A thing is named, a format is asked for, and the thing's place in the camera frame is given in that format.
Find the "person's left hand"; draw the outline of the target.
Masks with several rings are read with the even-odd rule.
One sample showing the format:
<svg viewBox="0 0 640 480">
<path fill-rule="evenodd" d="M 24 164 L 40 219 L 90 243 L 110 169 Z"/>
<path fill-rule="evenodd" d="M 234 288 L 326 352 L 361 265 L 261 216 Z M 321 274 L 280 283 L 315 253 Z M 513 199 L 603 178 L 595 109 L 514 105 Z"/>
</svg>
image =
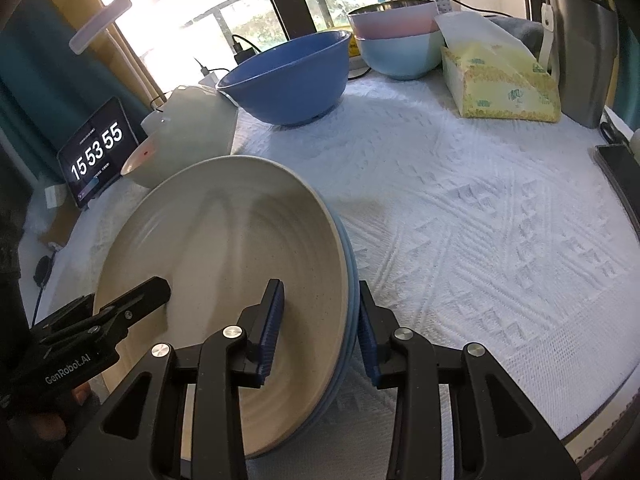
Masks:
<svg viewBox="0 0 640 480">
<path fill-rule="evenodd" d="M 84 414 L 94 398 L 92 387 L 88 382 L 72 390 L 50 412 L 40 412 L 12 418 L 8 422 L 9 430 L 14 436 L 27 440 L 44 442 L 61 441 L 66 437 L 68 424 L 73 425 L 75 419 Z"/>
</svg>

